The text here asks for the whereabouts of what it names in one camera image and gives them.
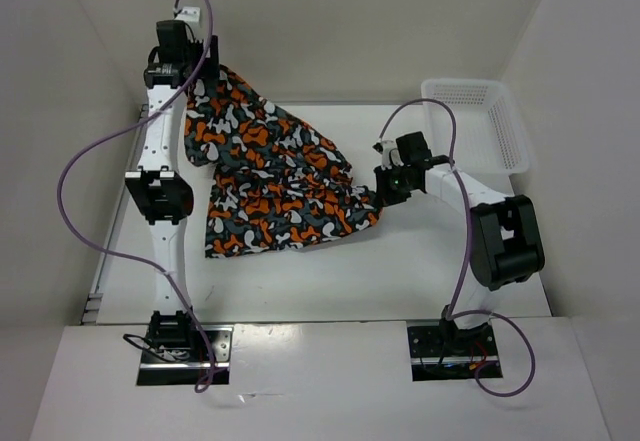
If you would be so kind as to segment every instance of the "white table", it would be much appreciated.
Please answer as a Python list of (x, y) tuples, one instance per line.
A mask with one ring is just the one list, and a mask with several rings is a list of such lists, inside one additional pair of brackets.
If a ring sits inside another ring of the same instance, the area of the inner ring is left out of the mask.
[[(354, 166), (355, 182), (375, 189), (372, 149), (395, 106), (283, 106), (332, 139)], [(424, 130), (419, 106), (396, 117), (387, 136)], [(302, 251), (206, 259), (204, 232), (213, 170), (195, 168), (180, 143), (178, 170), (196, 204), (185, 239), (186, 276), (197, 314), (209, 323), (397, 320), (438, 318), (457, 279), (464, 248), (462, 217), (416, 193), (388, 208), (379, 224), (344, 240)], [(507, 176), (479, 178), (511, 192)], [(148, 227), (128, 194), (110, 247), (151, 257)], [(147, 323), (153, 311), (153, 270), (109, 258), (99, 278), (99, 324)], [(536, 275), (501, 290), (500, 310), (516, 317), (550, 316)]]
[[(136, 387), (140, 354), (122, 334), (143, 326), (66, 328), (31, 441), (145, 439), (297, 441), (607, 441), (571, 323), (520, 319), (536, 378), (509, 399), (473, 380), (412, 382), (403, 322), (236, 325), (228, 386)], [(495, 322), (504, 379), (529, 361)]]

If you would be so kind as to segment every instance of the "laundry basket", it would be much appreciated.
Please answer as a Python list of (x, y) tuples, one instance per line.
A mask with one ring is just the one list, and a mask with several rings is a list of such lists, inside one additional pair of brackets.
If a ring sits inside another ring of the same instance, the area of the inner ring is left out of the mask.
[[(529, 169), (522, 118), (509, 89), (483, 79), (427, 79), (422, 96), (449, 105), (458, 134), (454, 157), (469, 173), (511, 174)], [(451, 120), (433, 103), (423, 104), (434, 154), (448, 154)]]

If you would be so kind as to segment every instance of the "camouflage cloth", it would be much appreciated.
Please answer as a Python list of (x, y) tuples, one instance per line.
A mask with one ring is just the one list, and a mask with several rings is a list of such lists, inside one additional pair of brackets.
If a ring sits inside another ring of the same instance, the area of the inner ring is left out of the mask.
[(216, 164), (207, 257), (301, 248), (378, 221), (336, 146), (225, 66), (190, 93), (184, 140), (192, 164)]

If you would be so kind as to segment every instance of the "gray wall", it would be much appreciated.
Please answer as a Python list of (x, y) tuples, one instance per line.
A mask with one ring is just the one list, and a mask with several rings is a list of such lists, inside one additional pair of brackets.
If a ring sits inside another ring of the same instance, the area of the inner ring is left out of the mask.
[[(135, 121), (136, 106), (78, 0), (0, 5), (0, 437), (13, 441), (29, 436), (97, 261), (60, 220), (58, 175), (90, 140)], [(70, 212), (93, 239), (104, 239), (129, 145), (112, 143), (70, 176)]]
[[(142, 100), (153, 23), (173, 0), (81, 1)], [(280, 101), (397, 101), (429, 77), (495, 78), (535, 1), (212, 0), (222, 61)]]
[(537, 163), (543, 281), (573, 322), (614, 441), (637, 438), (640, 389), (640, 0), (542, 0), (505, 80)]

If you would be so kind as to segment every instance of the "white basket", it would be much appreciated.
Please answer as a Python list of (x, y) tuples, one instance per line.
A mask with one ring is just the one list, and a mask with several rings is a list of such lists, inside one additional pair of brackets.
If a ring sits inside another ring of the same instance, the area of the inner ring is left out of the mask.
[[(427, 79), (422, 96), (451, 107), (458, 135), (456, 164), (469, 173), (511, 174), (529, 169), (522, 118), (509, 89), (484, 79)], [(448, 154), (451, 119), (444, 109), (424, 103), (433, 154)]]

